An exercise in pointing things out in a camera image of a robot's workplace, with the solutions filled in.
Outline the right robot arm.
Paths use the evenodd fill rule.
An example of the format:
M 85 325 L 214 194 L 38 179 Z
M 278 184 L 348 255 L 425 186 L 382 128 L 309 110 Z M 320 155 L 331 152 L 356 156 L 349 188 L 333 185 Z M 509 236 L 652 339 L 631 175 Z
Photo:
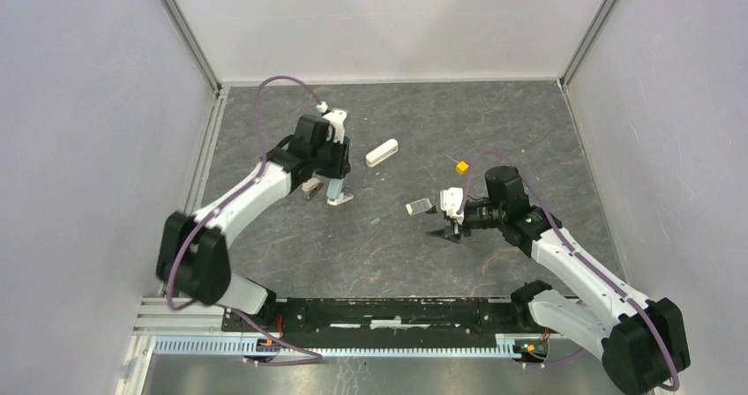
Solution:
M 654 300 L 633 288 L 585 250 L 543 204 L 520 171 L 498 166 L 484 174 L 487 194 L 469 187 L 441 190 L 444 225 L 433 235 L 459 243 L 476 230 L 497 230 L 505 241 L 559 278 L 576 295 L 572 302 L 540 280 L 512 293 L 512 325 L 531 332 L 555 331 L 593 355 L 625 394 L 655 388 L 676 392 L 691 365 L 681 309 L 669 298 Z

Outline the light blue stapler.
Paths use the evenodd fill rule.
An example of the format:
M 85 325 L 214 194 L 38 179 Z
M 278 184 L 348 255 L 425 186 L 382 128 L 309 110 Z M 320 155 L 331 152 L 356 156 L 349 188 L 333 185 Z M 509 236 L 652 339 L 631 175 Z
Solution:
M 326 202 L 331 206 L 343 205 L 351 201 L 355 196 L 345 191 L 345 180 L 331 179 L 326 191 Z

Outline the small beige stapler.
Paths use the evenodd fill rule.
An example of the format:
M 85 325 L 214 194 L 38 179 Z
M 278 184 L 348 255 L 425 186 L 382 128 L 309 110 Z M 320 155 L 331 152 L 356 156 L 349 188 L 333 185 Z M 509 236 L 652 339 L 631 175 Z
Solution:
M 302 184 L 303 199 L 311 201 L 324 187 L 324 183 L 317 177 L 312 177 Z

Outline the white stapler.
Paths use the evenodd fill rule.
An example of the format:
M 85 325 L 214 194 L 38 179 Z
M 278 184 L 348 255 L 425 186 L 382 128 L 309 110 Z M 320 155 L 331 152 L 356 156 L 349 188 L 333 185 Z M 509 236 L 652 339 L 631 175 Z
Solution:
M 369 168 L 374 168 L 384 160 L 389 159 L 399 151 L 399 142 L 395 138 L 386 140 L 381 145 L 372 149 L 365 155 L 365 163 Z

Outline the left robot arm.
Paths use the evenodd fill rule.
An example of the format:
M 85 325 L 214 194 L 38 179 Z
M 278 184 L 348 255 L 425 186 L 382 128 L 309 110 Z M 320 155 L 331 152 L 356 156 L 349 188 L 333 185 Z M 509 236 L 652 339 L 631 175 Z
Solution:
M 233 272 L 228 249 L 264 210 L 314 178 L 328 178 L 329 205 L 352 200 L 344 191 L 344 179 L 351 170 L 347 115 L 336 108 L 320 116 L 301 116 L 295 132 L 266 153 L 229 192 L 195 212 L 168 216 L 156 276 L 166 286 L 170 308 L 177 307 L 174 295 L 185 294 L 206 306 L 221 304 L 241 310 L 245 322 L 256 331 L 275 324 L 273 291 Z

